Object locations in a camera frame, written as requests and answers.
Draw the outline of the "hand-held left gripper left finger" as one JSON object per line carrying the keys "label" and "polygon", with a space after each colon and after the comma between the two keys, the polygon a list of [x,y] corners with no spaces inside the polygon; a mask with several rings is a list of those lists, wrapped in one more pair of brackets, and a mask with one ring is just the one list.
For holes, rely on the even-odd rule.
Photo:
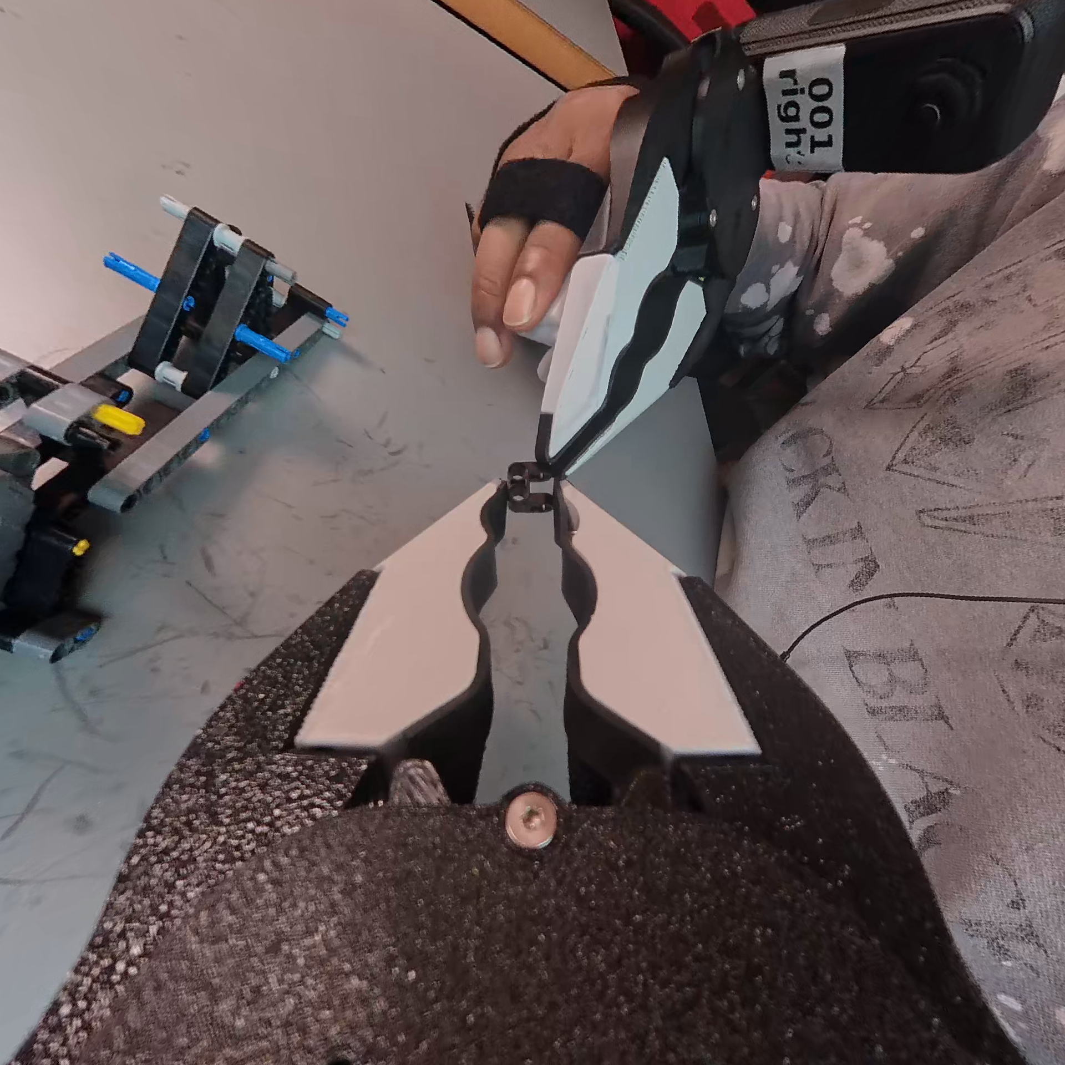
{"label": "hand-held left gripper left finger", "polygon": [[427,761],[452,802],[475,801],[494,705],[481,613],[507,513],[505,484],[486,484],[366,572],[296,749],[367,758],[383,788],[402,763]]}

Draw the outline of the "black bracket brick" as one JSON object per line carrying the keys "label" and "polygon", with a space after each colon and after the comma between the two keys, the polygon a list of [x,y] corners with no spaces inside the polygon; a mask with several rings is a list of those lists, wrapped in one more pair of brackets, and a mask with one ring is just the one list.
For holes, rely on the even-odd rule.
{"label": "black bracket brick", "polygon": [[550,513],[554,510],[554,491],[542,486],[552,474],[535,462],[514,462],[506,477],[507,505],[512,513]]}
{"label": "black bracket brick", "polygon": [[295,283],[295,285],[288,288],[285,302],[273,313],[273,331],[275,334],[284,332],[289,326],[302,320],[306,315],[312,315],[320,323],[330,325],[329,312],[331,310],[332,306],[327,300],[299,283]]}

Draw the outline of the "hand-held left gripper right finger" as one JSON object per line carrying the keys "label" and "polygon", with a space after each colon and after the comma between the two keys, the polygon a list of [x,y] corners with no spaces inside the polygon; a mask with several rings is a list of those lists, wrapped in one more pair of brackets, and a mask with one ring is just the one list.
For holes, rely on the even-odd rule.
{"label": "hand-held left gripper right finger", "polygon": [[554,493],[570,796],[609,805],[642,772],[753,761],[759,744],[683,585],[686,574],[569,484]]}

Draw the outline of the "grey desk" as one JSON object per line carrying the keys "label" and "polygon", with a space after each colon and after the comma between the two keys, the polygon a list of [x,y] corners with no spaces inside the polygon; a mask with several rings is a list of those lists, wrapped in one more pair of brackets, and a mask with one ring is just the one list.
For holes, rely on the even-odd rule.
{"label": "grey desk", "polygon": [[538,353],[477,362],[476,201],[556,89],[433,2],[2,2],[2,348],[58,366],[144,312],[168,194],[348,313],[122,517],[103,616],[2,654],[2,1062],[96,925],[163,780],[359,570],[530,457]]}

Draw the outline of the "person's right hand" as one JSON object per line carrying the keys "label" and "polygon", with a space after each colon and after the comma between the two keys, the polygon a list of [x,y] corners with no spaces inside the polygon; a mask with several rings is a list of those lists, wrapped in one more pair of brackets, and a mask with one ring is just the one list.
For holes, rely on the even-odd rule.
{"label": "person's right hand", "polygon": [[588,196],[591,215],[597,213],[609,182],[610,143],[623,104],[638,93],[624,81],[607,82],[567,93],[532,119],[520,126],[501,147],[490,184],[518,165],[530,170],[535,161],[540,176],[548,179],[542,209],[486,214],[472,225],[475,262],[471,292],[471,315],[475,349],[484,366],[498,368],[513,353],[518,334],[536,328],[559,295],[572,271],[583,232],[572,230],[575,220],[562,189],[574,178]]}

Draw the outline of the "person's right forearm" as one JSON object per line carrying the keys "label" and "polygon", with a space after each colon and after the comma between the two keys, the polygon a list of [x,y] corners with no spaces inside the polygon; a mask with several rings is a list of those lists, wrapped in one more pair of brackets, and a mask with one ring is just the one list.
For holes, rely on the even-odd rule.
{"label": "person's right forearm", "polygon": [[847,357],[1063,195],[1064,102],[1004,159],[957,176],[764,179],[722,328],[741,357]]}

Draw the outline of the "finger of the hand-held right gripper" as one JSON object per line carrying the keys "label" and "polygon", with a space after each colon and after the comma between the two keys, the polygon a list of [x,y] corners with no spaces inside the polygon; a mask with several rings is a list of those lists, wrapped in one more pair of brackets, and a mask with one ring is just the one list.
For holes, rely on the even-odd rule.
{"label": "finger of the hand-held right gripper", "polygon": [[555,349],[552,477],[566,478],[641,417],[676,383],[706,323],[697,283],[652,286],[630,314],[620,297],[610,312],[596,295],[569,362]]}
{"label": "finger of the hand-held right gripper", "polygon": [[608,399],[610,378],[630,342],[648,289],[677,243],[679,193],[668,159],[659,164],[628,237],[616,252],[583,257],[566,288],[541,404],[537,463],[571,469],[577,442]]}

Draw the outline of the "toy brick chassis model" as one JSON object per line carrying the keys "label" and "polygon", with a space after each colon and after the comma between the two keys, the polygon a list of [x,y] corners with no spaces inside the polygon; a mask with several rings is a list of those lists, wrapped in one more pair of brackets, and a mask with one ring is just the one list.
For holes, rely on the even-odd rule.
{"label": "toy brick chassis model", "polygon": [[283,366],[348,325],[327,300],[330,325],[306,315],[275,334],[295,271],[197,206],[160,204],[181,224],[161,276],[103,258],[151,296],[140,318],[53,368],[1,353],[7,654],[56,663],[93,639],[101,619],[77,603],[84,513],[128,513]]}

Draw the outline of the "person's grey patterned shirt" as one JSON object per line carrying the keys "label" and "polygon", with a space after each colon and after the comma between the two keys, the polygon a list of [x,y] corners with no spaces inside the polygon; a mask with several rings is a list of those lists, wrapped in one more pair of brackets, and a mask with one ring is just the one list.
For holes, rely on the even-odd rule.
{"label": "person's grey patterned shirt", "polygon": [[[833,368],[730,485],[770,646],[887,592],[1063,599],[1063,195]],[[1029,1063],[1063,1063],[1063,607],[879,603],[792,654]]]}

